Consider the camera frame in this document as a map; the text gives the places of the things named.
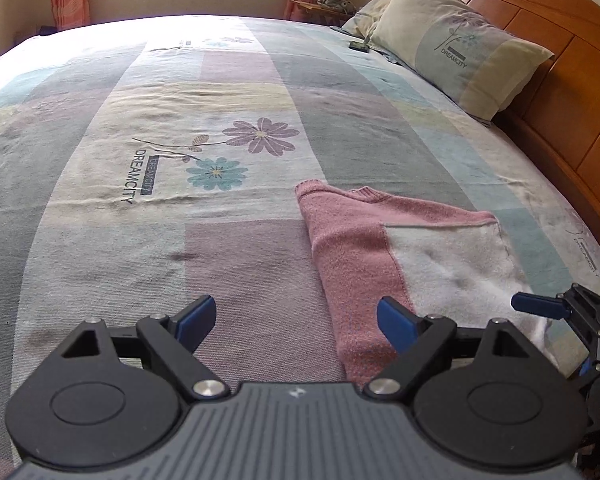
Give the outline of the pink and white knit sweater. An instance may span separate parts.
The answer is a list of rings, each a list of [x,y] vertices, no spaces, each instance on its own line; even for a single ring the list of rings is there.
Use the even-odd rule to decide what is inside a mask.
[[[324,289],[337,356],[363,385],[396,356],[377,324],[390,296],[417,315],[442,314],[463,327],[511,320],[546,356],[544,318],[513,310],[528,292],[524,270],[498,219],[373,188],[343,191],[304,181],[296,197]]]

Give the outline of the pastel patchwork bed sheet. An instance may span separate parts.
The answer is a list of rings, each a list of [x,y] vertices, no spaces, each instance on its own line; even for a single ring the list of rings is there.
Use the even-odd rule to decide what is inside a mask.
[[[228,382],[364,382],[391,359],[375,304],[332,308],[296,187],[486,210],[469,232],[524,286],[600,294],[600,245],[530,160],[340,32],[167,16],[0,57],[0,478],[6,403],[89,316],[132,325],[208,294],[199,357]]]

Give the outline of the wooden headboard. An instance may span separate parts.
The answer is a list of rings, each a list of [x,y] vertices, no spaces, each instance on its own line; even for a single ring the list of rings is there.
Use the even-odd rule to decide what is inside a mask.
[[[553,52],[495,123],[600,243],[600,6],[592,0],[462,0]]]

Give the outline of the pastel patchwork pillow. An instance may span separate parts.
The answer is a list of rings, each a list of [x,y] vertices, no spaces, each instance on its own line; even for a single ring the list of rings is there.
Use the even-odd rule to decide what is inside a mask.
[[[460,0],[391,0],[370,43],[485,122],[505,110],[553,56],[490,24]]]

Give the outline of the small dark remote on bed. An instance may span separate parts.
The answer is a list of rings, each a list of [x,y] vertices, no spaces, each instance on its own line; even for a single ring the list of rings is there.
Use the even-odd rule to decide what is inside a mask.
[[[368,52],[370,50],[370,47],[367,44],[364,44],[364,42],[356,41],[351,41],[349,44],[349,48],[358,52]]]

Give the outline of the wooden nightstand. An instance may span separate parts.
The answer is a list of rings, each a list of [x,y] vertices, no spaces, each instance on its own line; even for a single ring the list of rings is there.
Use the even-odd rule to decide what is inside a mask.
[[[294,0],[292,4],[300,13],[299,21],[303,23],[341,26],[347,20],[354,17],[354,13],[340,12],[329,6],[322,6],[318,3]]]

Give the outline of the cluttered items on nightstand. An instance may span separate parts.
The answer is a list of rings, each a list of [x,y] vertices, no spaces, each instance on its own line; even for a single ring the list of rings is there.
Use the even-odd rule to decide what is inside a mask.
[[[320,6],[324,6],[329,10],[352,15],[356,13],[356,6],[349,0],[317,0]]]

